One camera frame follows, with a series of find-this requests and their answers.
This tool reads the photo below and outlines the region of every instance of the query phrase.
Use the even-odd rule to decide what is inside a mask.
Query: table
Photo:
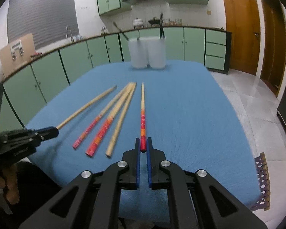
[[[128,82],[137,88],[125,117],[112,158],[105,151],[117,119],[93,158],[85,150],[104,119],[77,150],[73,142],[102,108]],[[57,126],[93,97],[118,85],[117,91],[92,105],[63,127],[59,136],[45,141],[29,159],[56,183],[65,186],[83,170],[96,173],[121,160],[140,137],[141,83],[145,86],[146,135],[153,147],[187,171],[207,170],[246,206],[259,197],[255,163],[238,118],[208,70],[200,63],[167,61],[164,70],[133,69],[129,62],[98,66],[58,94],[27,125],[39,129]],[[141,153],[140,187],[123,190],[119,216],[168,222],[165,190],[151,190],[147,182],[146,154]]]

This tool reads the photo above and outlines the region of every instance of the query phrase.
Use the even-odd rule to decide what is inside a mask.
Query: countertop
[[[190,27],[190,28],[201,28],[201,29],[210,29],[210,30],[214,30],[214,31],[220,31],[220,32],[229,32],[229,31],[226,31],[226,30],[222,30],[220,28],[214,28],[214,27],[199,27],[199,26],[163,26],[163,27]],[[141,28],[140,30],[144,30],[144,29],[150,29],[150,28],[159,28],[159,27],[144,27],[144,28]],[[131,32],[131,31],[136,31],[138,29],[130,29],[130,30],[125,30],[123,31],[123,33],[127,33],[127,32]],[[15,71],[13,71],[9,76],[5,77],[1,82],[4,83],[6,82],[8,79],[10,79],[13,75],[15,75],[18,71],[21,71],[22,69],[24,69],[25,67],[27,67],[29,64],[37,61],[38,59],[41,59],[43,58],[44,56],[48,55],[48,54],[51,54],[57,50],[60,50],[62,48],[65,48],[65,47],[68,47],[70,45],[73,45],[73,44],[77,44],[77,43],[80,43],[80,42],[83,42],[83,41],[86,41],[86,40],[90,40],[90,39],[94,39],[94,38],[99,38],[99,37],[103,37],[103,36],[107,36],[107,35],[112,35],[112,34],[116,34],[118,32],[115,32],[115,33],[106,33],[106,34],[103,34],[103,35],[95,35],[95,36],[92,36],[92,37],[89,37],[89,38],[85,38],[85,39],[81,39],[81,40],[78,40],[76,42],[73,42],[73,43],[67,43],[63,46],[60,46],[60,47],[57,47],[57,48],[54,48],[46,53],[44,53],[42,56],[40,57],[37,57],[35,58],[34,60],[31,60],[29,62],[27,62],[26,64],[22,65],[21,67],[19,67],[18,69],[16,69]]]

